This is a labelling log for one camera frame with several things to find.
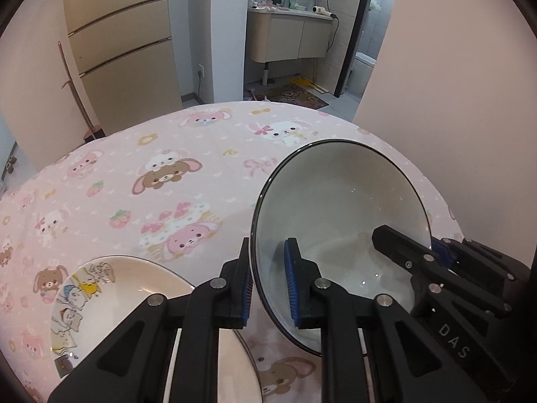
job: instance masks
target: patterned rug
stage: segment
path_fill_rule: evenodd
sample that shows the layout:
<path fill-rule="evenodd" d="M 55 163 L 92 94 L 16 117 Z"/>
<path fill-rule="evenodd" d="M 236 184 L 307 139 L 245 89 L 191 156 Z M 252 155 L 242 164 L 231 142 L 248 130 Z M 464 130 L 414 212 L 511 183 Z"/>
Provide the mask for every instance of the patterned rug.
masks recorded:
<path fill-rule="evenodd" d="M 266 96 L 270 101 L 296 104 L 296 106 L 307 107 L 309 109 L 320 109 L 321 107 L 328 106 L 326 101 L 321 100 L 318 96 L 309 93 L 297 85 L 286 85 L 270 90 Z"/>

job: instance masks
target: toilet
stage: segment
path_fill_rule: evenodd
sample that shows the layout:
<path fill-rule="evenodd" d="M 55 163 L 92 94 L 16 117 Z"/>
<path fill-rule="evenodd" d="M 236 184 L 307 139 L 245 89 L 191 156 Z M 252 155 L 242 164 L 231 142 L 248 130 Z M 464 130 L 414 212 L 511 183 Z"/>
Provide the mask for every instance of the toilet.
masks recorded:
<path fill-rule="evenodd" d="M 347 89 L 356 95 L 362 96 L 376 62 L 370 56 L 363 53 L 356 53 L 352 72 L 348 78 Z"/>

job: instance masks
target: vanity cabinet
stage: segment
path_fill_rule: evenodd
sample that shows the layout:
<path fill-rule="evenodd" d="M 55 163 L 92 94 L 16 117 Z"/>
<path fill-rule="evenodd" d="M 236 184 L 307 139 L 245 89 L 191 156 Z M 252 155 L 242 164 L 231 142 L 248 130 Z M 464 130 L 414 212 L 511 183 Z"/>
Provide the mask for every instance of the vanity cabinet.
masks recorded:
<path fill-rule="evenodd" d="M 248 11 L 246 56 L 256 62 L 324 57 L 332 18 L 299 10 L 272 13 Z"/>

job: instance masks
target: cartoon print tablecloth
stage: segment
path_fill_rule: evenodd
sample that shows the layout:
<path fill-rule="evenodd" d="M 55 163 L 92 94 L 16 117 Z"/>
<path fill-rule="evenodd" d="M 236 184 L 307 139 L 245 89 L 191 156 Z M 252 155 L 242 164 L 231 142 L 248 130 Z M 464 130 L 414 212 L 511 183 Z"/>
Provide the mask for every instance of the cartoon print tablecloth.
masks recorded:
<path fill-rule="evenodd" d="M 253 101 L 156 118 L 78 148 L 0 201 L 0 349 L 26 389 L 44 402 L 60 381 L 49 319 L 67 273 L 96 257 L 126 254 L 159 262 L 193 285 L 217 276 L 249 235 L 267 176 L 299 146 L 326 138 L 382 152 L 417 189 L 432 234 L 462 237 L 420 171 L 352 123 Z M 255 290 L 242 335 L 266 402 L 321 401 L 320 359 L 277 331 Z"/>

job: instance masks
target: white bowl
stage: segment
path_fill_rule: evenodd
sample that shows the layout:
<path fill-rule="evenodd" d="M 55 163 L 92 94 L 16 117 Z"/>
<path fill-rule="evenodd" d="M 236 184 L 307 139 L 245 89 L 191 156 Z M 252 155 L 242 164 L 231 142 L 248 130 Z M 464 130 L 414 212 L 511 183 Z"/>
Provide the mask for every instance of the white bowl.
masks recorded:
<path fill-rule="evenodd" d="M 289 310 L 283 244 L 352 294 L 393 296 L 413 306 L 410 273 L 374 249 L 373 230 L 387 224 L 431 246 L 429 222 L 415 189 L 388 158 L 355 141 L 323 140 L 288 156 L 272 173 L 253 216 L 250 256 L 261 300 L 278 328 L 313 354 L 319 330 L 298 330 Z"/>
<path fill-rule="evenodd" d="M 147 296 L 167 298 L 192 292 L 192 286 L 163 266 L 130 256 L 87 262 L 59 289 L 50 319 L 50 347 L 60 377 L 65 362 L 76 367 Z M 177 332 L 164 402 L 171 387 L 181 331 Z M 221 330 L 218 345 L 218 402 L 261 402 L 257 373 L 233 330 Z"/>

